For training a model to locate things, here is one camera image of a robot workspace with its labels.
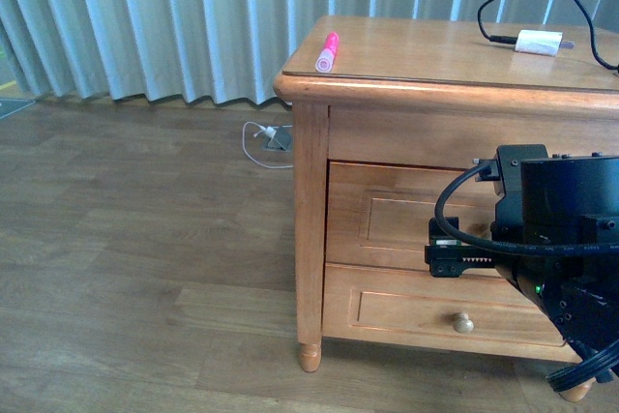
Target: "turned wooden foot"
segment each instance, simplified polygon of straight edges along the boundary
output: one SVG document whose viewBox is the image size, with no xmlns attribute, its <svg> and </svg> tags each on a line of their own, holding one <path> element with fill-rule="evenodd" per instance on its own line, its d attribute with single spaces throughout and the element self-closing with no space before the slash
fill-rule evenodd
<svg viewBox="0 0 619 413">
<path fill-rule="evenodd" d="M 302 343 L 299 347 L 299 363 L 305 372 L 314 372 L 320 366 L 320 344 Z"/>
<path fill-rule="evenodd" d="M 587 395 L 589 389 L 591 389 L 594 381 L 595 379 L 589 379 L 587 382 L 583 382 L 579 386 L 571 388 L 569 391 L 560 392 L 559 395 L 567 401 L 581 401 L 584 396 Z"/>
</svg>

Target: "drawer front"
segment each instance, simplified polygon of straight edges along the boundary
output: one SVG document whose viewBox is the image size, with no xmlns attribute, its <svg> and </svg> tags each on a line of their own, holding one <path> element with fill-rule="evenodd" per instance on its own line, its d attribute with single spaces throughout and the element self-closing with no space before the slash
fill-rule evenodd
<svg viewBox="0 0 619 413">
<path fill-rule="evenodd" d="M 503 144 L 544 144 L 549 154 L 616 154 L 618 128 L 617 121 L 567 115 L 333 106 L 329 118 L 329 159 L 468 168 L 472 159 L 491 158 L 496 147 Z"/>
<path fill-rule="evenodd" d="M 454 329 L 468 314 L 474 329 Z M 548 360 L 578 361 L 547 318 L 506 282 L 486 277 L 327 265 L 323 334 Z"/>
<path fill-rule="evenodd" d="M 427 270 L 427 223 L 438 195 L 459 173 L 331 162 L 327 262 Z M 446 213 L 460 218 L 462 230 L 488 237 L 497 200 L 491 183 L 466 183 Z M 497 276 L 475 273 L 488 271 Z"/>
</svg>

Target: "curtain fold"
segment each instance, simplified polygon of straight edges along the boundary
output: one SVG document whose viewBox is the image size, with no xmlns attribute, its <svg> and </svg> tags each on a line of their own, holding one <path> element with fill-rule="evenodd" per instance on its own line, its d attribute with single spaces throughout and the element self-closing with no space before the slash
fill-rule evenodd
<svg viewBox="0 0 619 413">
<path fill-rule="evenodd" d="M 24 91 L 217 103 L 273 96 L 322 15 L 474 20 L 485 0 L 0 0 L 0 43 Z M 602 26 L 614 0 L 581 0 Z M 572 0 L 501 0 L 487 21 L 583 24 Z"/>
</svg>

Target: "coiled black cable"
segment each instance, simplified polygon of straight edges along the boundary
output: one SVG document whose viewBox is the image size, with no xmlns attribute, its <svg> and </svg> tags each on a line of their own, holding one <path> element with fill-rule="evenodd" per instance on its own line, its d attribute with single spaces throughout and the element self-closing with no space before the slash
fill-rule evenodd
<svg viewBox="0 0 619 413">
<path fill-rule="evenodd" d="M 495 0 L 486 0 L 482 6 L 479 8 L 479 10 L 477 11 L 477 23 L 480 26 L 480 31 L 482 32 L 482 34 L 484 35 L 484 37 L 486 39 L 488 39 L 489 41 L 493 42 L 493 43 L 500 43 L 500 44 L 515 44 L 517 38 L 513 37 L 513 36 L 490 36 L 487 32 L 486 29 L 484 28 L 484 25 L 482 23 L 482 10 L 490 3 L 494 2 Z M 579 0 L 574 0 L 574 2 L 576 3 L 576 5 L 578 6 L 578 8 L 580 9 L 580 11 L 582 12 L 582 14 L 584 15 L 584 18 L 587 21 L 587 25 L 589 26 L 589 39 L 591 42 L 591 52 L 593 53 L 593 57 L 596 59 L 596 61 L 602 65 L 604 68 L 608 69 L 608 70 L 619 70 L 619 65 L 612 66 L 610 65 L 608 62 L 606 62 L 598 53 L 598 47 L 596 45 L 596 30 L 595 30 L 595 26 L 593 25 L 593 20 L 591 19 L 591 16 L 587 13 L 586 9 L 584 8 L 584 6 L 580 3 Z"/>
</svg>

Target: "nightstand top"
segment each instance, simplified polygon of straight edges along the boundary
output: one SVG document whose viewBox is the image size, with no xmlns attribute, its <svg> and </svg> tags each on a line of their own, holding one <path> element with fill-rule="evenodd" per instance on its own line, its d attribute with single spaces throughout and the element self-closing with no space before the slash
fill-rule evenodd
<svg viewBox="0 0 619 413">
<path fill-rule="evenodd" d="M 323 16 L 282 74 L 619 93 L 619 76 L 595 61 L 586 27 L 489 23 L 486 29 L 512 36 L 520 29 L 563 31 L 575 48 L 560 49 L 556 57 L 517 53 L 512 45 L 487 41 L 474 22 Z M 338 55 L 332 72 L 321 74 L 314 65 L 331 31 L 339 35 Z M 619 34 L 598 29 L 597 43 L 606 62 L 619 63 Z"/>
</svg>

